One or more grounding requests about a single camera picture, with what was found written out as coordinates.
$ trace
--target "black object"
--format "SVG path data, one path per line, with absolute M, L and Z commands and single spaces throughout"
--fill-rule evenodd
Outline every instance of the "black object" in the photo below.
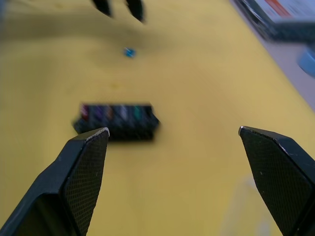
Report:
M 108 0 L 93 0 L 93 3 L 100 12 L 106 16 L 112 16 L 112 10 Z M 144 22 L 144 4 L 142 0 L 126 0 L 126 5 L 137 20 Z
M 315 161 L 291 138 L 241 127 L 258 191 L 284 236 L 315 235 Z
M 255 0 L 234 0 L 257 32 L 265 39 L 281 42 L 314 42 L 315 23 L 274 23 Z
M 109 132 L 69 140 L 34 181 L 0 236 L 85 236 L 100 190 Z
M 88 104 L 73 127 L 78 134 L 108 127 L 109 141 L 143 141 L 154 138 L 158 125 L 151 105 Z

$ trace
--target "textured gripper pad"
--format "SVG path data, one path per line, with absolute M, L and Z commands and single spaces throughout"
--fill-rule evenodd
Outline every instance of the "textured gripper pad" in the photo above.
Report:
M 64 185 L 63 197 L 81 236 L 85 236 L 88 231 L 101 187 L 106 135 L 103 132 L 87 142 Z
M 259 193 L 282 234 L 293 235 L 305 216 L 311 184 L 277 140 L 249 129 L 240 136 Z

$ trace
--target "blue object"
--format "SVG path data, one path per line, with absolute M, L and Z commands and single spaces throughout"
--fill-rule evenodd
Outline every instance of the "blue object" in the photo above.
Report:
M 306 73 L 315 77 L 315 44 L 307 47 L 299 60 L 299 66 Z
M 125 56 L 132 58 L 136 54 L 136 51 L 131 48 L 125 48 Z

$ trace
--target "yellow table surface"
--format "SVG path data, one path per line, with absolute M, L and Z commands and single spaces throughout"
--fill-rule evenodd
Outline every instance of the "yellow table surface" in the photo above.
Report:
M 76 135 L 81 102 L 151 102 L 161 121 L 154 143 L 108 145 L 90 236 L 219 235 L 251 175 L 240 125 L 291 136 L 315 156 L 313 111 L 228 0 L 145 4 L 142 25 L 122 0 L 114 19 L 88 0 L 8 2 L 0 225 Z

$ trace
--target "small blue object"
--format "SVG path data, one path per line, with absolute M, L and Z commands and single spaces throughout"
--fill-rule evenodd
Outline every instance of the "small blue object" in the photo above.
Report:
M 125 53 L 125 56 L 127 56 L 127 57 L 129 57 L 129 58 L 132 58 L 132 57 L 135 56 L 136 51 L 133 50 L 133 49 L 131 49 L 131 48 L 125 48 L 124 53 Z
M 307 47 L 299 60 L 299 66 L 306 73 L 315 77 L 315 44 Z

